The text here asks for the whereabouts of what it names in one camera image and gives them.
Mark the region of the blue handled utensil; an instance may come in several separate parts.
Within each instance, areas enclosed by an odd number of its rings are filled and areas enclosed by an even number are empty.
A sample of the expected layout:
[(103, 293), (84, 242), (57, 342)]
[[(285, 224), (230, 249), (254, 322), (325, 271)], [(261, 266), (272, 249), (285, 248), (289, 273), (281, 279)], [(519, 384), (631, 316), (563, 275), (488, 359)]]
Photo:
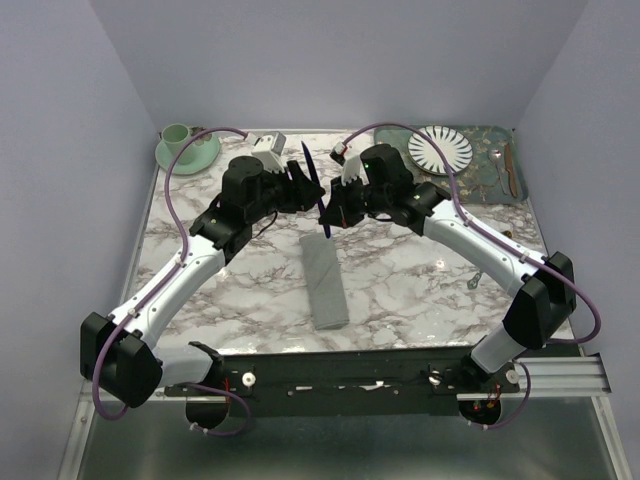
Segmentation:
[[(305, 162), (307, 165), (307, 169), (310, 175), (310, 179), (316, 183), (317, 185), (320, 184), (320, 180), (319, 180), (319, 176), (316, 170), (316, 166), (314, 163), (314, 160), (312, 158), (312, 155), (307, 147), (307, 145), (304, 142), (301, 142), (301, 148), (302, 148), (302, 152), (305, 158)], [(317, 208), (320, 214), (323, 214), (325, 212), (325, 204), (324, 201), (322, 199), (319, 199), (317, 202)], [(329, 225), (323, 225), (323, 231), (324, 231), (324, 236), (326, 239), (330, 239), (331, 238), (331, 228)]]

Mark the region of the grey woven cloth napkin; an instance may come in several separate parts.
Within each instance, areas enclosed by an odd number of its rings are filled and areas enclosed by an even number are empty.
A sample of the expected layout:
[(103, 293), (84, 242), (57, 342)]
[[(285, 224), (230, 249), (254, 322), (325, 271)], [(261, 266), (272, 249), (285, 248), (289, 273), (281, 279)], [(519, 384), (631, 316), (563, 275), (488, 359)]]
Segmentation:
[(333, 240), (317, 233), (302, 237), (300, 245), (314, 328), (324, 331), (345, 327), (349, 312)]

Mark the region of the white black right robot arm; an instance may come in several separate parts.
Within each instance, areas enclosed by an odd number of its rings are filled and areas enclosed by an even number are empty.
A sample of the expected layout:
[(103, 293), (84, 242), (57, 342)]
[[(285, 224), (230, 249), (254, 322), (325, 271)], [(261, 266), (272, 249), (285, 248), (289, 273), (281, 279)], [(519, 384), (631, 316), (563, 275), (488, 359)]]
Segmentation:
[(485, 390), (505, 364), (527, 350), (543, 348), (575, 310), (576, 294), (569, 286), (573, 264), (566, 255), (529, 250), (457, 211), (446, 190), (415, 182), (396, 148), (378, 144), (355, 153), (342, 146), (331, 157), (342, 172), (331, 181), (320, 224), (350, 228), (365, 217), (386, 215), (392, 223), (454, 250), (512, 297), (502, 323), (454, 369), (467, 389)]

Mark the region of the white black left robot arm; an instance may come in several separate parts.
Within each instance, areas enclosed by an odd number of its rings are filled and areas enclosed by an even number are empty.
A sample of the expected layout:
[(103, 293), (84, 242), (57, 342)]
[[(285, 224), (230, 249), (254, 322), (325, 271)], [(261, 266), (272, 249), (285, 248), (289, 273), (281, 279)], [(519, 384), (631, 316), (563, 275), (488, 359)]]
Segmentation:
[(283, 172), (270, 173), (253, 156), (232, 159), (220, 193), (182, 230), (183, 244), (171, 260), (109, 315), (92, 313), (83, 321), (81, 373), (92, 383), (93, 400), (106, 391), (137, 408), (156, 389), (186, 383), (201, 395), (214, 393), (222, 380), (216, 352), (197, 342), (161, 351), (162, 333), (252, 239), (254, 224), (273, 214), (306, 212), (324, 193), (312, 163), (290, 161)]

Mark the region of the mint green floral plate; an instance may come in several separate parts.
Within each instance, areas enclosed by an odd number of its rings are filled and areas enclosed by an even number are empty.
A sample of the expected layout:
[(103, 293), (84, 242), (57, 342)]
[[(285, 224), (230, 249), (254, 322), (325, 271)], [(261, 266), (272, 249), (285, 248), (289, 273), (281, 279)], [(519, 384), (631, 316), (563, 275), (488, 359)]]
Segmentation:
[[(191, 130), (191, 138), (204, 130), (203, 127), (189, 128)], [(168, 159), (163, 154), (163, 151), (159, 146), (160, 141), (155, 148), (155, 160), (162, 169), (167, 170), (171, 163), (168, 162)], [(220, 141), (217, 135), (214, 133), (203, 135), (190, 144), (185, 152), (180, 156), (180, 159), (174, 166), (173, 174), (180, 176), (196, 174), (208, 168), (218, 156), (219, 151)]]

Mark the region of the white blue striped plate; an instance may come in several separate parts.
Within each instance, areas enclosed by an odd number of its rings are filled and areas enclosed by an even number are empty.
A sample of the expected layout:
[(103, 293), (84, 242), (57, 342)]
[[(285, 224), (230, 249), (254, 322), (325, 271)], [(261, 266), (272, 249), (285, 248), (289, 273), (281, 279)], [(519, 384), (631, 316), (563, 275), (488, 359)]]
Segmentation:
[[(429, 125), (420, 129), (442, 151), (453, 174), (465, 170), (473, 160), (471, 142), (458, 130), (440, 125)], [(446, 176), (447, 172), (440, 155), (433, 145), (422, 136), (414, 133), (408, 141), (409, 155), (414, 164), (421, 170)]]

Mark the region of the mint green cup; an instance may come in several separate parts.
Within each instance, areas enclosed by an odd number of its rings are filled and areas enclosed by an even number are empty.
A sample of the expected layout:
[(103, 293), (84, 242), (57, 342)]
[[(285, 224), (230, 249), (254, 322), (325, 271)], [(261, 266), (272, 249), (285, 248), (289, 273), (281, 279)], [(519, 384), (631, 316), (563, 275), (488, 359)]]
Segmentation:
[(169, 163), (175, 159), (190, 138), (191, 130), (184, 124), (171, 124), (162, 130), (159, 146)]

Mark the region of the teal floral serving tray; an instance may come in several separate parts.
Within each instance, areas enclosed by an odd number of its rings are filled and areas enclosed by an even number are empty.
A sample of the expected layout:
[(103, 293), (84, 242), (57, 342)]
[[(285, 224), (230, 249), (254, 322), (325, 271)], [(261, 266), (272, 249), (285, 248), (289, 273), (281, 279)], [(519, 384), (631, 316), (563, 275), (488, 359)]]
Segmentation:
[[(523, 180), (521, 168), (517, 159), (513, 131), (498, 126), (447, 126), (462, 133), (473, 147), (471, 164), (458, 174), (453, 174), (457, 183), (457, 190), (462, 203), (471, 204), (512, 204), (523, 202), (528, 198), (528, 188)], [(418, 182), (429, 181), (444, 189), (449, 189), (448, 176), (429, 174), (418, 168), (412, 161), (408, 151), (408, 141), (414, 133), (400, 127), (378, 127), (374, 130), (373, 138), (377, 144), (389, 144), (401, 154), (403, 161)], [(504, 146), (511, 145), (515, 174), (518, 184), (518, 197), (514, 198), (509, 191), (508, 175), (504, 164)], [(497, 148), (502, 152), (500, 169), (507, 189), (504, 195), (496, 173), (495, 166), (489, 160), (489, 149)]]

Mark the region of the silver spoon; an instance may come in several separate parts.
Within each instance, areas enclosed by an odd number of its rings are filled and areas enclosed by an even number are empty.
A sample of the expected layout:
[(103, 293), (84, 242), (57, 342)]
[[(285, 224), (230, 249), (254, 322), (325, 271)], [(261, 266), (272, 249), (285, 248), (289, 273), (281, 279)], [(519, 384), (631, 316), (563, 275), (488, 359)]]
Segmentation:
[(505, 186), (505, 183), (504, 183), (504, 180), (503, 180), (503, 177), (502, 177), (501, 169), (500, 169), (500, 161), (502, 160), (502, 152), (497, 148), (492, 148), (492, 149), (488, 150), (487, 156), (488, 156), (489, 160), (495, 166), (501, 190), (502, 190), (503, 194), (506, 195), (507, 194), (507, 189), (506, 189), (506, 186)]

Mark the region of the brown wooden knife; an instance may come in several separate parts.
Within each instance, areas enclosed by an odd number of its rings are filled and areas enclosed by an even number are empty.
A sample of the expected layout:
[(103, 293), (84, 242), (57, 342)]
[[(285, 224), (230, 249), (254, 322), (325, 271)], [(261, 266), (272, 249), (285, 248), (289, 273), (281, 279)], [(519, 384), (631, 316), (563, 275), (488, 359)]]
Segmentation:
[(509, 143), (506, 143), (504, 146), (504, 164), (505, 171), (508, 175), (509, 191), (514, 198), (517, 198), (519, 193), (518, 184), (515, 174), (515, 164), (513, 161), (512, 149)]

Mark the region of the black metal base frame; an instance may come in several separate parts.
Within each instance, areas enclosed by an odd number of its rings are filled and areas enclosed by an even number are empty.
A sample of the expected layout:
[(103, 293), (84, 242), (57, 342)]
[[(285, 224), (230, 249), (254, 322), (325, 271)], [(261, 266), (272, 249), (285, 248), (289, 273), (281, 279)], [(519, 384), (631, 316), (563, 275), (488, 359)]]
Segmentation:
[(255, 417), (455, 415), (458, 395), (522, 392), (507, 363), (492, 376), (465, 366), (469, 347), (226, 355), (204, 385), (243, 398)]

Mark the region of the aluminium extrusion rail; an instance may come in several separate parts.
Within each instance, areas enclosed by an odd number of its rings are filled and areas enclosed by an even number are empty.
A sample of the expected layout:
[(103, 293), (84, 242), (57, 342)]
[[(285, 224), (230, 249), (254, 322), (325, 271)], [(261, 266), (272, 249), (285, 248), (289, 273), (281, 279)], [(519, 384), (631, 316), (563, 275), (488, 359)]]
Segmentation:
[[(201, 381), (194, 377), (195, 368), (164, 361), (154, 362), (147, 368), (139, 368), (122, 380), (111, 381), (103, 378), (101, 387), (131, 408), (141, 406), (158, 391), (173, 396), (194, 396), (198, 388), (209, 388), (213, 395), (219, 394), (222, 389), (231, 392), (227, 388), (209, 387), (203, 383), (212, 373), (214, 365), (222, 358), (213, 356), (205, 360), (209, 370)], [(485, 399), (460, 394), (457, 399), (495, 400), (500, 397), (522, 396), (525, 393), (543, 398), (591, 397), (606, 395), (610, 391), (601, 360), (596, 356), (531, 357), (509, 363), (513, 363), (514, 367), (507, 371), (506, 377), (510, 382), (522, 387), (522, 392), (507, 396), (494, 392)]]

